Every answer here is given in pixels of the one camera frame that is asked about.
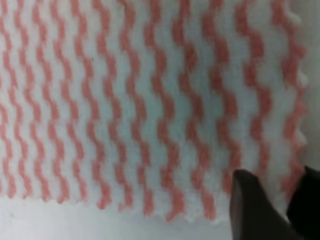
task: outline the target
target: white surface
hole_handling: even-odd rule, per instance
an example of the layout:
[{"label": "white surface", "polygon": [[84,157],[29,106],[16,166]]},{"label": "white surface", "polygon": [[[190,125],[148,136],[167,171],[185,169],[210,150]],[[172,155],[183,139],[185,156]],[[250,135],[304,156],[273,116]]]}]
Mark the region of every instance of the white surface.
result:
[{"label": "white surface", "polygon": [[[304,72],[309,77],[306,93],[309,115],[303,129],[309,145],[301,161],[320,168],[320,12],[319,0],[295,0],[294,11],[301,15],[301,40],[309,46]],[[0,200],[0,239],[2,240],[230,240],[228,223],[212,226],[205,221],[172,223],[160,218],[144,219],[130,213],[112,213],[83,205],[55,202]]]}]

